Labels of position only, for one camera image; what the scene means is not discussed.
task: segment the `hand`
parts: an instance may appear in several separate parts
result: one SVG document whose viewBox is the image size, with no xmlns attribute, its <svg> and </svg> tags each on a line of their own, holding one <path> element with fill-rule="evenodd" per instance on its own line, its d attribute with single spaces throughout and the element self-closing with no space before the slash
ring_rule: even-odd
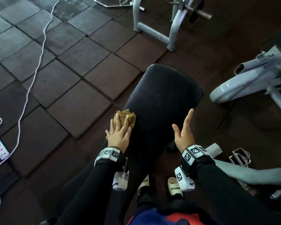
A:
<svg viewBox="0 0 281 225">
<path fill-rule="evenodd" d="M 172 125 L 175 133 L 175 143 L 181 153 L 183 153 L 183 151 L 187 147 L 195 144 L 195 139 L 193 137 L 193 134 L 191 133 L 191 128 L 189 126 L 193 113 L 194 113 L 194 109 L 190 109 L 184 120 L 183 128 L 181 132 L 176 124 Z"/>
<path fill-rule="evenodd" d="M 110 121 L 110 130 L 105 130 L 106 140 L 108 140 L 108 147 L 118 148 L 122 153 L 124 153 L 128 147 L 131 127 L 129 125 L 128 115 L 125 118 L 123 127 L 121 128 L 121 122 L 119 114 L 116 114 L 116 127 L 113 125 L 113 119 Z"/>
</svg>

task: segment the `forearm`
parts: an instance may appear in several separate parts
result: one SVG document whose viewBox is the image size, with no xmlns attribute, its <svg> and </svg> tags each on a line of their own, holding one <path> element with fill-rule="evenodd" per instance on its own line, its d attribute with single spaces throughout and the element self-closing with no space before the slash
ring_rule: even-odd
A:
<svg viewBox="0 0 281 225">
<path fill-rule="evenodd" d="M 95 218 L 96 224 L 103 224 L 115 172 L 116 167 L 112 163 L 96 165 L 63 211 L 57 225 L 85 223 L 82 220 L 87 217 L 90 220 Z"/>
<path fill-rule="evenodd" d="M 237 185 L 216 165 L 203 165 L 197 174 L 204 192 L 225 225 L 281 224 L 277 215 Z"/>
</svg>

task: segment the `cream-colored slipper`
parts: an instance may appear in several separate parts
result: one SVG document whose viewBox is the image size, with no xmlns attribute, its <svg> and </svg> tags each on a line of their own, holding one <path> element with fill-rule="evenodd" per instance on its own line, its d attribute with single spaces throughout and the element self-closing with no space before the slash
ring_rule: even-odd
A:
<svg viewBox="0 0 281 225">
<path fill-rule="evenodd" d="M 145 177 L 145 179 L 143 180 L 143 182 L 141 183 L 141 185 L 138 187 L 138 194 L 140 194 L 139 189 L 143 186 L 149 186 L 149 175 L 147 175 Z"/>
<path fill-rule="evenodd" d="M 176 178 L 169 178 L 168 188 L 169 188 L 170 194 L 172 196 L 174 196 L 176 193 L 179 193 L 183 196 L 182 190 L 180 189 Z"/>
</svg>

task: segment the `white cable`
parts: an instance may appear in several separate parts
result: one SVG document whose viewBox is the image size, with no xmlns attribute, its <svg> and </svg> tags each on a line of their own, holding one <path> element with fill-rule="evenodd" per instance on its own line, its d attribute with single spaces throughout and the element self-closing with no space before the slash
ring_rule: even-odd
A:
<svg viewBox="0 0 281 225">
<path fill-rule="evenodd" d="M 41 53 L 41 56 L 39 57 L 39 64 L 38 64 L 38 66 L 37 66 L 37 68 L 36 68 L 36 70 L 35 70 L 34 77 L 33 77 L 33 81 L 32 81 L 32 83 L 31 83 L 31 85 L 30 85 L 30 87 L 29 87 L 29 89 L 28 89 L 28 91 L 27 91 L 27 94 L 26 94 L 26 102 L 25 102 L 24 107 L 23 107 L 23 112 L 22 112 L 22 114 L 21 114 L 21 116 L 20 116 L 20 118 L 19 118 L 19 120 L 18 120 L 18 130 L 19 130 L 19 132 L 18 132 L 18 137 L 17 137 L 17 144 L 16 144 L 15 148 L 10 152 L 9 156 L 0 162 L 0 165 L 1 165 L 3 162 L 5 162 L 5 161 L 14 153 L 14 151 L 17 149 L 17 147 L 18 147 L 18 145 L 19 145 L 20 134 L 21 134 L 20 121 L 21 121 L 21 119 L 22 119 L 22 117 L 23 117 L 23 115 L 24 115 L 24 112 L 25 112 L 25 109 L 26 109 L 26 106 L 27 106 L 27 103 L 28 103 L 28 95 L 29 95 L 29 92 L 30 92 L 30 90 L 31 90 L 31 88 L 32 88 L 32 86 L 33 86 L 33 84 L 34 84 L 34 82 L 35 82 L 35 78 L 36 78 L 36 76 L 37 76 L 37 71 L 39 70 L 39 67 L 41 66 L 42 56 L 43 56 L 43 54 L 44 54 L 44 49 L 45 49 L 44 47 L 45 47 L 45 42 L 46 42 L 46 29 L 47 29 L 47 27 L 49 26 L 49 24 L 52 22 L 53 11 L 54 11 L 54 8 L 56 7 L 56 5 L 57 5 L 58 3 L 59 3 L 59 0 L 57 0 L 57 2 L 53 5 L 52 11 L 51 11 L 51 15 L 50 15 L 50 21 L 47 23 L 47 25 L 45 26 L 45 28 L 44 28 L 44 30 L 43 30 L 43 33 L 44 33 L 44 41 L 43 41 L 43 44 L 42 44 L 42 53 Z"/>
</svg>

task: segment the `yellow cloth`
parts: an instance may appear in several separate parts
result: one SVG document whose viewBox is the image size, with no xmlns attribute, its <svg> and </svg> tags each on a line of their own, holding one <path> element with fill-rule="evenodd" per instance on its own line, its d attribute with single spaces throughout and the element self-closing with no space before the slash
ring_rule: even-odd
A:
<svg viewBox="0 0 281 225">
<path fill-rule="evenodd" d="M 130 110 L 124 110 L 124 111 L 117 111 L 116 112 L 117 114 L 119 114 L 119 117 L 120 117 L 120 122 L 121 122 L 121 127 L 123 126 L 124 122 L 125 122 L 125 118 L 127 115 L 129 115 L 129 125 L 132 129 L 135 125 L 135 120 L 136 120 L 136 115 L 132 112 L 130 112 Z M 116 126 L 116 115 L 114 115 L 114 118 L 113 118 L 113 124 L 114 126 Z"/>
</svg>

